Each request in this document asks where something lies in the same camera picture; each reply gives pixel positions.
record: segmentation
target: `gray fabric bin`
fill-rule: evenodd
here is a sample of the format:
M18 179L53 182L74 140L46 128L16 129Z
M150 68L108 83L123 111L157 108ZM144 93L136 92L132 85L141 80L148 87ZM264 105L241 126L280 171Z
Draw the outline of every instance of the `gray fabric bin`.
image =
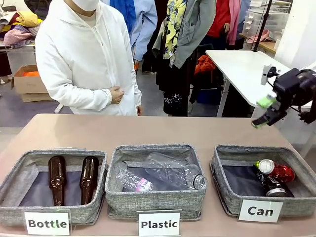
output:
M243 196L233 191L223 167L252 166L262 159L288 165L295 171L295 180L287 183L294 197ZM309 216L315 211L316 174L301 157L287 148L219 145L215 147L211 169L223 206L230 215L239 215L244 199L283 202L280 213L283 217Z
M123 192L122 183L116 179L120 169L144 167L145 158L152 152L160 152L177 159L184 159L196 164L202 170L196 151L190 145L172 144L117 147L113 152L108 170L108 178L105 183L109 216L114 219L137 219L137 211L182 209L181 220L199 220L205 189Z
M62 155L66 161L67 183L65 206L62 207L54 206L48 186L48 161L56 155ZM99 159L98 185L91 203L81 205L79 181L82 163L87 156ZM106 153L102 151L64 148L26 152L0 186L0 224L24 225L24 211L66 209L70 210L72 225L92 225L102 207L105 176Z

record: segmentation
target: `hood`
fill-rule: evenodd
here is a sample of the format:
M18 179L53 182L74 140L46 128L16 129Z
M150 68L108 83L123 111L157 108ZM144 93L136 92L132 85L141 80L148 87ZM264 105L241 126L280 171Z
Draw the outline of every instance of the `hood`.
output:
M102 2L96 9L96 24L98 24L102 16ZM72 25L88 27L88 25L64 2L64 0L53 0L49 5L48 15L49 19L59 19Z

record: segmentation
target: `plastic bottle label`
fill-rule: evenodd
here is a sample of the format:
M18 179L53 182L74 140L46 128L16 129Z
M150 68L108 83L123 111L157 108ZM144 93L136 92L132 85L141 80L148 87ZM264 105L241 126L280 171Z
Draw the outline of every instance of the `plastic bottle label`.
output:
M147 179L143 178L137 184L135 191L137 191L137 192L149 191L149 190L151 190L151 185L152 185L151 182L149 182Z

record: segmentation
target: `bottle cap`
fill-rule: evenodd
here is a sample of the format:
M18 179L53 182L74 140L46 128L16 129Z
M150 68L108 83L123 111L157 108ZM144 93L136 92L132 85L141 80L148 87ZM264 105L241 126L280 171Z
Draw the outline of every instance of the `bottle cap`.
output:
M275 168L275 163L270 159L263 159L259 163L259 170L263 174L270 174Z
M206 189L207 179L203 175L199 174L194 178L193 186L198 190Z

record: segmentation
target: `pink cloth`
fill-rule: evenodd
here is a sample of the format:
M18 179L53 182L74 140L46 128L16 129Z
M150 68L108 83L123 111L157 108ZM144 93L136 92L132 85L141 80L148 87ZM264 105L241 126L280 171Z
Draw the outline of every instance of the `pink cloth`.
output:
M269 35L270 35L270 31L264 30L264 31L262 32L262 36L261 36L259 42L268 40L268 39L269 39ZM258 36L259 36L259 34L250 37L250 39L248 39L247 43L254 43L255 41L257 41Z
M4 46L10 46L21 42L23 40L27 40L32 37L32 34L29 32L20 31L17 29L12 29L8 31L3 39Z
M227 35L227 40L229 42L229 45L235 44L235 40L237 36L238 21L239 21L240 4L241 4L241 0L229 1L229 9L231 12L231 25L230 25L229 33Z

